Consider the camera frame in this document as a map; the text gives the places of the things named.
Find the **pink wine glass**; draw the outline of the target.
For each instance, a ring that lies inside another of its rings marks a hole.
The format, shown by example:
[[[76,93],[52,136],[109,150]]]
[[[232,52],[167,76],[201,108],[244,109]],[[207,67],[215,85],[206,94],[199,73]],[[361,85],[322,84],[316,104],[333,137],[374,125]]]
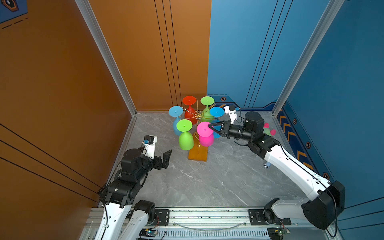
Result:
[[[199,142],[203,147],[209,147],[214,143],[214,131],[209,128],[209,122],[201,122],[197,126]]]

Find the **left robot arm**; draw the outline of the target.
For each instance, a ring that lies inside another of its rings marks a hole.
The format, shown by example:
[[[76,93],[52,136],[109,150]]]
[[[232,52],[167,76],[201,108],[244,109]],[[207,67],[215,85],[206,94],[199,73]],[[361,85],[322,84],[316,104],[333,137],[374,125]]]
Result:
[[[134,200],[152,169],[169,166],[172,150],[153,158],[145,156],[143,151],[143,147],[127,150],[118,176],[100,189],[104,213],[96,240],[136,240],[141,230],[155,219],[153,202],[140,200],[134,204]]]

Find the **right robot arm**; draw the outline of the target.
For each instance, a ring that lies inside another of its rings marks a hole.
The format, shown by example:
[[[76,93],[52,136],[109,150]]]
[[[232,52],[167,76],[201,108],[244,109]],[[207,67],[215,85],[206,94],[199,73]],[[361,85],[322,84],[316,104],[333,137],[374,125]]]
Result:
[[[338,181],[332,183],[306,167],[278,140],[267,135],[264,125],[264,119],[257,112],[246,113],[243,125],[235,125],[230,120],[208,125],[222,137],[247,141],[249,149],[265,160],[265,167],[273,165],[278,168],[306,195],[304,199],[293,201],[273,199],[264,207],[264,221],[275,225],[282,219],[303,219],[321,230],[336,224],[345,209],[344,185]]]

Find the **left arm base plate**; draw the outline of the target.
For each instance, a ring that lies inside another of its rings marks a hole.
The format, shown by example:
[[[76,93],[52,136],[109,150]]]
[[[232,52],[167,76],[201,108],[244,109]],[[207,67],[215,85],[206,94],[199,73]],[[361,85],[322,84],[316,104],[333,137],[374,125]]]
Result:
[[[158,222],[158,219],[160,221],[160,224],[168,225],[169,224],[169,218],[170,218],[170,210],[169,209],[155,209],[154,213],[154,219],[150,222],[150,225],[156,225]]]

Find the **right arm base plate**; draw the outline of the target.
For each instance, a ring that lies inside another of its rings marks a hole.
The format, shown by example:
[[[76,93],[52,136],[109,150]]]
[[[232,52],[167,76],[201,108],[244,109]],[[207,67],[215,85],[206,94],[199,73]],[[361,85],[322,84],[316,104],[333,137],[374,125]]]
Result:
[[[263,225],[288,225],[292,224],[291,219],[279,219],[271,211],[265,209],[250,209],[248,210],[250,223],[252,226]]]

